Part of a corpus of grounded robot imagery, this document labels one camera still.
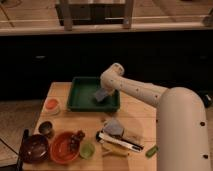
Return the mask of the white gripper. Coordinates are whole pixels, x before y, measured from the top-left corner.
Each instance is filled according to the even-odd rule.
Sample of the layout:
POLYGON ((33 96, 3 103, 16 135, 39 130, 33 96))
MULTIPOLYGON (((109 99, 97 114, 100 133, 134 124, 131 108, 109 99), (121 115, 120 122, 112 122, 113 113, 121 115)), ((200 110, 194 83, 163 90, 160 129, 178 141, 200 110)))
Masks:
POLYGON ((110 96, 112 96, 112 95, 114 94, 114 92, 115 92, 115 89, 114 89, 114 88, 112 88, 112 87, 110 87, 110 86, 108 86, 108 85, 106 85, 106 84, 104 84, 104 83, 101 84, 101 87, 102 87, 102 88, 107 92, 107 94, 110 95, 110 96))

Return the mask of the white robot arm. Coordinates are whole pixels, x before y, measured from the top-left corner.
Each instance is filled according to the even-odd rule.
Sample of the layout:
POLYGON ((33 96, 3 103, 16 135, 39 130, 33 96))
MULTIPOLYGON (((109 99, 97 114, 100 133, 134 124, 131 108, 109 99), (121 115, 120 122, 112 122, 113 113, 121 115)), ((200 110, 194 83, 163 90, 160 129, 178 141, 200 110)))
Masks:
POLYGON ((194 91, 166 88, 123 77, 112 64, 100 76, 108 94, 122 91, 156 108, 157 171, 213 171, 205 106, 194 91))

